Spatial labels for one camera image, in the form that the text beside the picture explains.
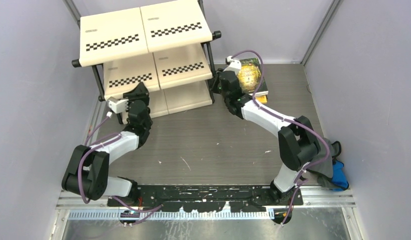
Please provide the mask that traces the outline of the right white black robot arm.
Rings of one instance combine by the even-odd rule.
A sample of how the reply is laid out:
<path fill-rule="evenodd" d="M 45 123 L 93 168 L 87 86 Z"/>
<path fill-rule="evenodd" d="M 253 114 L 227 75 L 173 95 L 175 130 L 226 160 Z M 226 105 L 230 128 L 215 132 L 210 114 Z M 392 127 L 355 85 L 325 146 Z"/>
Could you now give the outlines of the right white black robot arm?
<path fill-rule="evenodd" d="M 279 206 L 290 200 L 301 174 L 325 162 L 331 155 L 329 144 L 313 130 L 305 116 L 284 115 L 244 93 L 233 70 L 217 70 L 212 91 L 220 94 L 228 111 L 252 122 L 277 138 L 282 165 L 269 187 L 272 201 Z"/>

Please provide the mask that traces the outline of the green gold cover book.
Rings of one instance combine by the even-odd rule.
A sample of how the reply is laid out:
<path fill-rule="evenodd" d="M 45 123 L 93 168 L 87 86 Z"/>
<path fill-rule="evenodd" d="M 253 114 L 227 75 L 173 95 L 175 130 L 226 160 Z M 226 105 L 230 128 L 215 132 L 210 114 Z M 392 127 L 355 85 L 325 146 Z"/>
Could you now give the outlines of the green gold cover book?
<path fill-rule="evenodd" d="M 239 85 L 244 93 L 252 95 L 257 89 L 256 97 L 265 96 L 269 94 L 269 90 L 265 79 L 262 78 L 262 69 L 259 59 L 256 57 L 241 59 L 241 69 L 237 75 Z"/>

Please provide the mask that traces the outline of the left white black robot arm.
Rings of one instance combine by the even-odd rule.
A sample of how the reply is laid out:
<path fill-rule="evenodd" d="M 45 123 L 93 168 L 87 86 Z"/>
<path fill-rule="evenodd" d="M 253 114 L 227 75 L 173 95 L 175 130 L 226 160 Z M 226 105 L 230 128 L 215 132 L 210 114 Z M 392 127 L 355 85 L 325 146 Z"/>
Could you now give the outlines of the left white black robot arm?
<path fill-rule="evenodd" d="M 81 196 L 84 203 L 96 201 L 103 196 L 119 197 L 122 203 L 132 207 L 138 203 L 140 194 L 137 182 L 126 177 L 109 175 L 110 164 L 123 155 L 142 147 L 153 125 L 149 108 L 150 92 L 144 83 L 123 94 L 123 102 L 112 99 L 112 110 L 127 110 L 127 124 L 121 132 L 106 141 L 74 148 L 64 172 L 61 188 Z"/>

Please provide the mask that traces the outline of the cream three-tier shelf rack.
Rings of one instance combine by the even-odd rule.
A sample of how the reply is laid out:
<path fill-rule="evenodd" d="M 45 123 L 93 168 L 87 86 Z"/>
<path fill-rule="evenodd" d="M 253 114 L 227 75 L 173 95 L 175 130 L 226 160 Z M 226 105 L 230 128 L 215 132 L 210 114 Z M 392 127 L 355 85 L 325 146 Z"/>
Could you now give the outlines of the cream three-tier shelf rack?
<path fill-rule="evenodd" d="M 75 68 L 90 67 L 99 100 L 123 99 L 144 83 L 153 118 L 209 106 L 216 74 L 201 0 L 173 0 L 81 16 Z"/>

